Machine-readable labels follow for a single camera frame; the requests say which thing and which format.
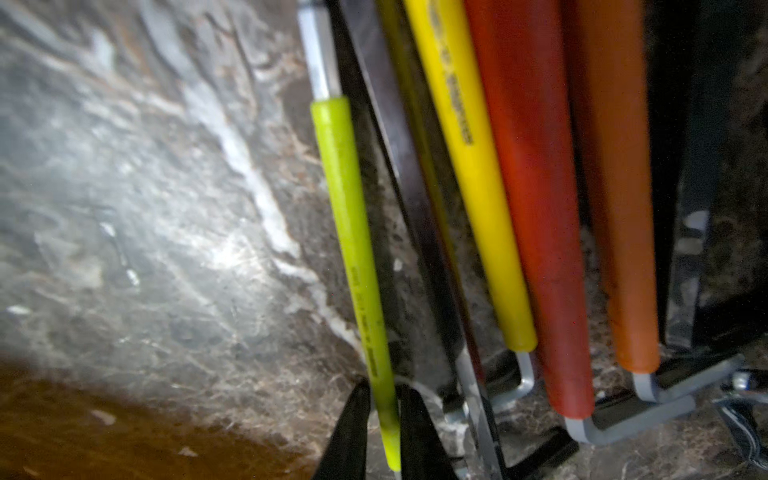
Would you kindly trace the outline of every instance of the metal bar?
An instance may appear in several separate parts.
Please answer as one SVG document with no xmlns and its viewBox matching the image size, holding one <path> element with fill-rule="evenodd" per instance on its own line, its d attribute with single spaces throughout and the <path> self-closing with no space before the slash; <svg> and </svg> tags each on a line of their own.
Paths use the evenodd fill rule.
<svg viewBox="0 0 768 480">
<path fill-rule="evenodd" d="M 746 36 L 747 3 L 702 0 L 697 20 L 664 329 L 665 343 L 678 349 L 694 346 L 710 210 L 720 177 L 721 148 L 727 139 L 733 76 Z"/>
<path fill-rule="evenodd" d="M 509 468 L 514 480 L 539 480 L 552 473 L 565 460 L 578 451 L 578 444 L 563 429 L 551 430 L 549 440 L 517 465 Z"/>
<path fill-rule="evenodd" d="M 677 182 L 683 165 L 688 92 L 700 3 L 700 0 L 654 3 L 649 20 L 656 39 L 654 46 L 648 49 L 648 120 L 656 296 L 662 330 L 667 318 Z"/>
<path fill-rule="evenodd" d="M 341 97 L 339 64 L 328 9 L 322 2 L 302 0 L 296 16 L 314 99 Z"/>
</svg>

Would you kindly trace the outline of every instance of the gray hex key tip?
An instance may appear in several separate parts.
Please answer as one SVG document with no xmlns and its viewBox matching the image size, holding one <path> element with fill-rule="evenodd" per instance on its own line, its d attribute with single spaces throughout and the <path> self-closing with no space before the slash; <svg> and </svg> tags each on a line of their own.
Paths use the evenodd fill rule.
<svg viewBox="0 0 768 480">
<path fill-rule="evenodd" d="M 577 442 L 607 445 L 648 430 L 696 409 L 692 396 L 684 396 L 667 403 L 643 402 L 635 396 L 598 406 L 586 419 L 565 418 L 565 428 Z"/>
<path fill-rule="evenodd" d="M 500 389 L 491 395 L 491 405 L 493 405 L 494 413 L 502 412 L 509 407 L 511 402 L 531 393 L 531 390 L 536 385 L 536 373 L 533 368 L 531 354 L 517 352 L 515 353 L 515 358 L 518 360 L 518 367 L 520 369 L 520 383 L 508 389 Z"/>
<path fill-rule="evenodd" d="M 640 399 L 646 402 L 671 402 L 725 379 L 728 375 L 741 368 L 744 364 L 744 356 L 737 354 L 704 368 L 701 368 L 701 363 L 701 359 L 693 361 L 684 360 L 679 362 L 678 364 L 681 365 L 674 370 L 660 375 L 655 373 L 634 373 L 632 374 L 634 391 Z M 679 372 L 690 373 L 676 382 L 673 380 L 667 388 L 662 386 L 667 377 L 675 376 L 676 374 L 680 376 Z"/>
</svg>

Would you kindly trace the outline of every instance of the lime green handle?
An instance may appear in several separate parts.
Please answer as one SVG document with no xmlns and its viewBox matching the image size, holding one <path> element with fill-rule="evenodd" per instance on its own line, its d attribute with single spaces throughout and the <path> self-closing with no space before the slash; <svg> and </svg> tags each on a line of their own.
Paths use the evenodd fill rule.
<svg viewBox="0 0 768 480">
<path fill-rule="evenodd" d="M 395 379 L 389 360 L 349 102 L 346 97 L 316 101 L 312 104 L 312 119 L 328 180 L 331 208 L 336 219 L 373 398 L 379 413 L 384 451 L 389 467 L 399 472 L 400 423 Z"/>
</svg>

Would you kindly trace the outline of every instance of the stone floor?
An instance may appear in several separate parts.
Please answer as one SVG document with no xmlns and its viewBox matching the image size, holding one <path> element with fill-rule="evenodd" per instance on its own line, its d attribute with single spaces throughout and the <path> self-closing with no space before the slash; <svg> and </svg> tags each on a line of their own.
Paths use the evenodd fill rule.
<svg viewBox="0 0 768 480">
<path fill-rule="evenodd" d="M 0 0 L 0 478 L 311 476 L 364 367 L 294 16 L 282 0 Z M 768 270 L 768 189 L 752 181 L 768 170 L 768 29 L 752 47 L 716 216 L 735 248 L 718 247 L 705 282 L 715 300 Z M 436 404 L 453 378 L 343 41 L 340 61 L 395 369 Z M 503 346 L 442 160 L 490 358 Z M 609 396 L 626 379 L 587 226 L 582 240 L 595 387 Z M 768 368 L 764 343 L 749 356 Z M 713 395 L 582 448 L 551 478 L 762 478 Z M 558 419 L 540 387 L 499 421 L 513 458 Z M 471 451 L 465 428 L 438 427 L 452 454 Z M 390 478 L 370 430 L 369 477 Z"/>
</svg>

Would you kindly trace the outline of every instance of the orange handle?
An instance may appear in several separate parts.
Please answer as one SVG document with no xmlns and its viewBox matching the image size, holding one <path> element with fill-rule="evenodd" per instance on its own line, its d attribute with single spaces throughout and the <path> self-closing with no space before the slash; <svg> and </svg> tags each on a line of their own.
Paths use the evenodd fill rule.
<svg viewBox="0 0 768 480">
<path fill-rule="evenodd" d="M 563 0 L 576 130 L 618 362 L 659 366 L 641 0 Z"/>
<path fill-rule="evenodd" d="M 465 0 L 552 407 L 594 410 L 558 0 Z"/>
</svg>

